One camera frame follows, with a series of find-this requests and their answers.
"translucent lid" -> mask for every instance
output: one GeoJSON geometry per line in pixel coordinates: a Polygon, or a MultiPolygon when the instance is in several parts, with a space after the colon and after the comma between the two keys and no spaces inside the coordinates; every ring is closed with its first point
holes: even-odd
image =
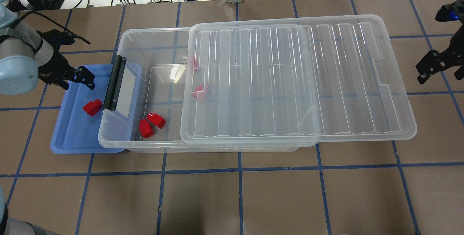
{"type": "Polygon", "coordinates": [[[194,25],[181,137],[239,147],[410,139],[417,127],[375,15],[194,25]]]}

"blue light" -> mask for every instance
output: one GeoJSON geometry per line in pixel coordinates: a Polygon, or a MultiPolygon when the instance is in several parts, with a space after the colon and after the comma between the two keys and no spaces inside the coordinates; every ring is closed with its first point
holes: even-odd
{"type": "Polygon", "coordinates": [[[456,13],[454,13],[453,10],[449,11],[449,18],[450,18],[451,20],[459,20],[459,17],[457,16],[456,13]]]}

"plastic storage box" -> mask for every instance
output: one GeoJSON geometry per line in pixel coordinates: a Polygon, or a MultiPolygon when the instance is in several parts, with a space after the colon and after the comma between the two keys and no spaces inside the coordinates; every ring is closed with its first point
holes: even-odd
{"type": "Polygon", "coordinates": [[[106,148],[294,151],[319,141],[410,139],[417,130],[374,15],[128,30],[118,55],[127,63],[116,109],[103,111],[106,148]],[[150,112],[167,124],[143,139],[138,122],[150,112]]]}

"red cube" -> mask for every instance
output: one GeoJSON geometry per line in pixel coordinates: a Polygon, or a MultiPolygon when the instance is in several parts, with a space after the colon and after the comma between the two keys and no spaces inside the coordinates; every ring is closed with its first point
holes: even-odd
{"type": "Polygon", "coordinates": [[[166,123],[166,120],[164,120],[164,118],[154,113],[149,113],[146,116],[146,119],[148,119],[148,121],[151,121],[152,124],[158,126],[160,129],[163,128],[164,124],[166,123]]]}
{"type": "Polygon", "coordinates": [[[148,138],[154,135],[153,129],[146,119],[141,119],[139,122],[139,130],[144,138],[148,138]]]}
{"type": "Polygon", "coordinates": [[[102,107],[102,102],[98,99],[95,99],[95,101],[90,101],[84,107],[82,108],[86,113],[90,116],[94,116],[98,111],[100,111],[102,107]]]}

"robotic arm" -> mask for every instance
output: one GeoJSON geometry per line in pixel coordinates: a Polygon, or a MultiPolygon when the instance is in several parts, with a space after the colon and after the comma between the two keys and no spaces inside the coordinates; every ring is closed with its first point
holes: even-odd
{"type": "Polygon", "coordinates": [[[22,21],[32,13],[50,20],[34,11],[17,17],[0,5],[0,93],[27,93],[37,86],[38,79],[46,84],[59,85],[65,90],[69,88],[66,80],[82,83],[93,90],[95,75],[84,66],[76,69],[71,67],[59,53],[60,46],[73,44],[74,38],[88,44],[90,42],[53,20],[50,21],[65,31],[36,32],[22,21]]]}

